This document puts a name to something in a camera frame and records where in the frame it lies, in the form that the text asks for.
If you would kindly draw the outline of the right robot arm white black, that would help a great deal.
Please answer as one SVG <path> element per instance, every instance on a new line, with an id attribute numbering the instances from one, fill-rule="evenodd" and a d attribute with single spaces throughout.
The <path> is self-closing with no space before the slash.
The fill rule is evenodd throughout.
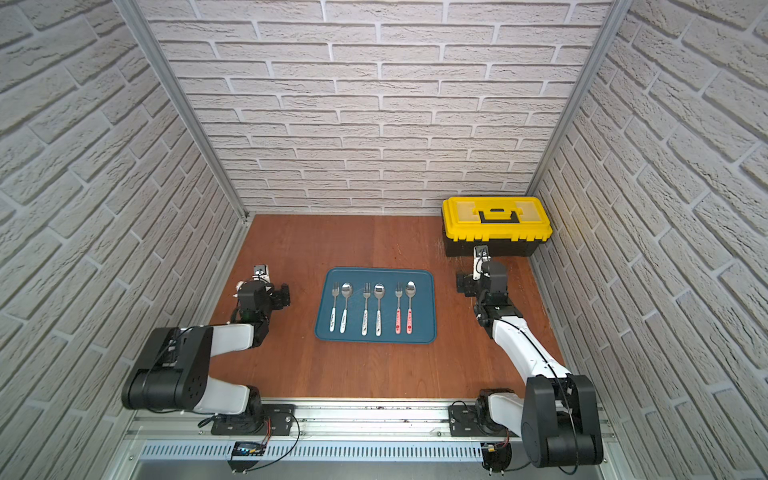
<path id="1" fill-rule="evenodd" d="M 585 375 L 575 375 L 547 351 L 508 295 L 507 270 L 477 257 L 470 274 L 457 275 L 457 291 L 475 299 L 479 325 L 509 357 L 525 381 L 525 396 L 486 389 L 476 399 L 476 423 L 522 439 L 537 468 L 598 465 L 604 460 L 597 393 Z"/>

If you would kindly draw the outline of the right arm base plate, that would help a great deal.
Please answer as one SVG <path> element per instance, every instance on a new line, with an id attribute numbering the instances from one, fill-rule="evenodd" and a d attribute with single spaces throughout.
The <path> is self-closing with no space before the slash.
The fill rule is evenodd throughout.
<path id="1" fill-rule="evenodd" d="M 499 437 L 503 433 L 483 425 L 476 406 L 462 400 L 456 400 L 448 407 L 448 422 L 452 437 Z"/>

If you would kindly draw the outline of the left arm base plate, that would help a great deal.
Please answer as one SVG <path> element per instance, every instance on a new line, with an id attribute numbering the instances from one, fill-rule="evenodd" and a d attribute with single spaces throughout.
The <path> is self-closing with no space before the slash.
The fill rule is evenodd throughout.
<path id="1" fill-rule="evenodd" d="M 263 404 L 255 412 L 217 417 L 211 434 L 219 436 L 266 436 L 270 426 L 272 436 L 288 436 L 294 425 L 296 405 L 291 403 Z"/>

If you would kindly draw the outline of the white handled spoon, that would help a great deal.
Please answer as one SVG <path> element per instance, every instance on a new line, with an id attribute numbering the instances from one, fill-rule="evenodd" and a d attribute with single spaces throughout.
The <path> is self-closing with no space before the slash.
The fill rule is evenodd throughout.
<path id="1" fill-rule="evenodd" d="M 380 337 L 383 332 L 383 321 L 382 321 L 382 300 L 386 294 L 386 288 L 382 283 L 377 283 L 374 286 L 374 296 L 377 300 L 377 312 L 376 312 L 376 330 L 375 335 L 377 337 Z"/>
<path id="2" fill-rule="evenodd" d="M 354 291 L 353 286 L 350 283 L 348 283 L 348 282 L 345 282 L 342 285 L 342 287 L 341 287 L 341 294 L 342 294 L 342 296 L 344 298 L 344 301 L 345 301 L 344 308 L 343 308 L 343 311 L 342 311 L 341 325 L 340 325 L 340 333 L 341 334 L 344 334 L 346 332 L 347 319 L 348 319 L 348 308 L 349 308 L 349 298 L 352 296 L 353 291 Z"/>

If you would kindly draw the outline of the white handled fork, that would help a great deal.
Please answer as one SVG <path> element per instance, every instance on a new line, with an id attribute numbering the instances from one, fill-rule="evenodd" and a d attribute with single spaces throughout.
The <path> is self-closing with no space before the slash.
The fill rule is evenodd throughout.
<path id="1" fill-rule="evenodd" d="M 362 296 L 363 296 L 363 314 L 362 314 L 362 324 L 361 324 L 361 335 L 366 336 L 368 334 L 368 325 L 369 325 L 369 299 L 372 294 L 372 287 L 370 283 L 365 283 L 362 290 Z"/>
<path id="2" fill-rule="evenodd" d="M 330 313 L 330 321 L 329 321 L 329 331 L 334 332 L 336 327 L 336 311 L 337 311 L 337 298 L 340 294 L 340 284 L 334 283 L 331 290 L 333 303 L 332 303 L 332 309 Z"/>

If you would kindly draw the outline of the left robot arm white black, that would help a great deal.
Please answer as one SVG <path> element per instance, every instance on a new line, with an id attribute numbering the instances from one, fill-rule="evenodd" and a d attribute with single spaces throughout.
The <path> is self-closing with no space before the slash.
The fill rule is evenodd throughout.
<path id="1" fill-rule="evenodd" d="M 272 312 L 290 305 L 290 290 L 255 277 L 237 286 L 236 298 L 226 324 L 154 329 L 123 385 L 122 405 L 155 413 L 261 416 L 258 389 L 213 378 L 211 359 L 260 346 Z"/>

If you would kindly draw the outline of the pink handled spoon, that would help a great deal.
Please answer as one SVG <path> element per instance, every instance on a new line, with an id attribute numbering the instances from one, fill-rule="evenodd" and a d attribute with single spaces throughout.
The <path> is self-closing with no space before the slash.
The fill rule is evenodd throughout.
<path id="1" fill-rule="evenodd" d="M 407 310 L 407 322 L 406 333 L 411 334 L 413 332 L 413 297 L 416 295 L 416 284 L 413 281 L 408 281 L 406 284 L 406 295 L 408 298 L 408 310 Z"/>

